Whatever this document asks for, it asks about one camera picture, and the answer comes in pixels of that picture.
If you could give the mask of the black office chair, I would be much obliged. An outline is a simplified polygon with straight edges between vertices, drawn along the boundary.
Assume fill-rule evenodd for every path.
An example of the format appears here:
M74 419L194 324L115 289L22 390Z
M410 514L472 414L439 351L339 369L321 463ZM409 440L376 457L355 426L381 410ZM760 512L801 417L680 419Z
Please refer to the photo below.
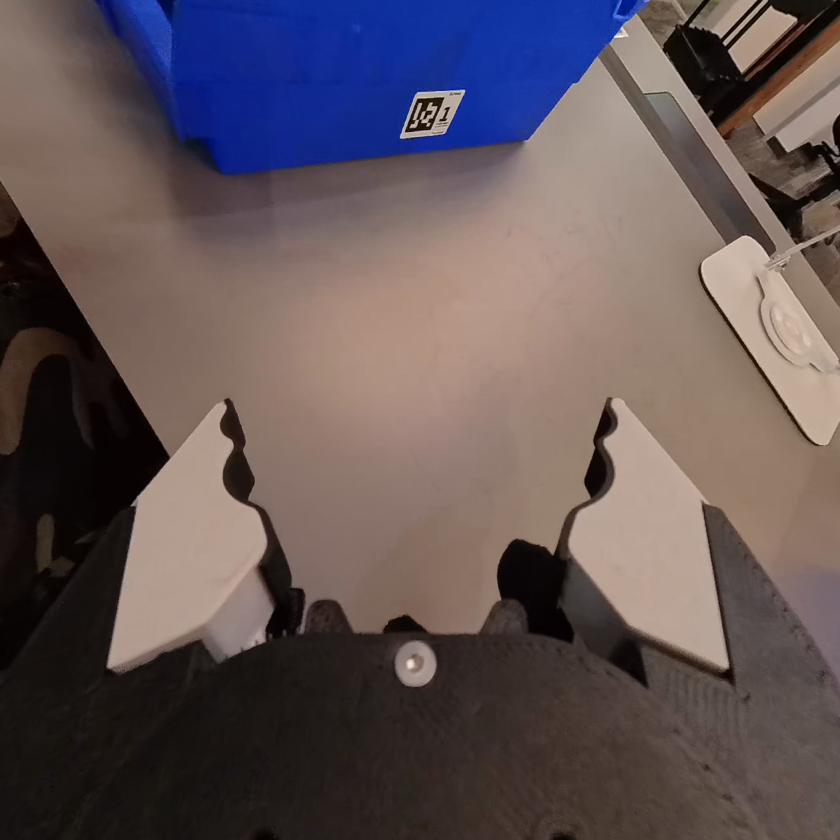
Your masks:
M701 2L685 23L675 27L663 47L688 89L705 110L714 109L720 100L744 82L744 75L721 37L693 25L709 3Z
M775 216L784 226L794 242L805 241L805 210L822 202L839 188L839 117L831 126L830 140L806 141L795 154L800 162L809 166L809 180L796 188L793 193L786 192L756 175L750 174L751 182L759 189L763 198Z

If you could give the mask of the blue plastic storage bin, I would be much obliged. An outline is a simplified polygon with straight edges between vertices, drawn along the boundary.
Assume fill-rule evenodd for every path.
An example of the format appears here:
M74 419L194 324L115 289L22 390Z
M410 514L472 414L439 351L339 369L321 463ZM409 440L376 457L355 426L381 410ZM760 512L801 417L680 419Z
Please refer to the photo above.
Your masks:
M97 1L228 175L531 138L643 1Z

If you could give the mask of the wooden book stand white base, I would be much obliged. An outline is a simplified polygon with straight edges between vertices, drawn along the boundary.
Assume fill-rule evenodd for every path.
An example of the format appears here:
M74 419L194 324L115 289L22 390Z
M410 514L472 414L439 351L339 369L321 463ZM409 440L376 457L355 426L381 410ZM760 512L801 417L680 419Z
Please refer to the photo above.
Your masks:
M802 434L828 445L839 424L838 355L784 278L795 256L838 234L830 227L780 253L741 236L707 257L700 281Z

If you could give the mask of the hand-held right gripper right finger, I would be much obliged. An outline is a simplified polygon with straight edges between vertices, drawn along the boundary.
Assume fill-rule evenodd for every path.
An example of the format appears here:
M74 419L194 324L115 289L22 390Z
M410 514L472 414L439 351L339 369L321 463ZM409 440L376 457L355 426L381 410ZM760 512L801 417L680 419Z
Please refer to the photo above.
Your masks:
M592 652L645 644L708 673L730 655L711 559L706 499L620 398L606 400L567 516L560 607Z

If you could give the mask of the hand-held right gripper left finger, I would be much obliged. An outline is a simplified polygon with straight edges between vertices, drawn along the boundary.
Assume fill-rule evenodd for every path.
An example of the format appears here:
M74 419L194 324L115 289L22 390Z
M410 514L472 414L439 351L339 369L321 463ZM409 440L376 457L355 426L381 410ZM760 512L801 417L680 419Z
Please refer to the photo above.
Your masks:
M268 640L274 548L235 406L216 404L133 504L107 667L125 674L201 643L216 662Z

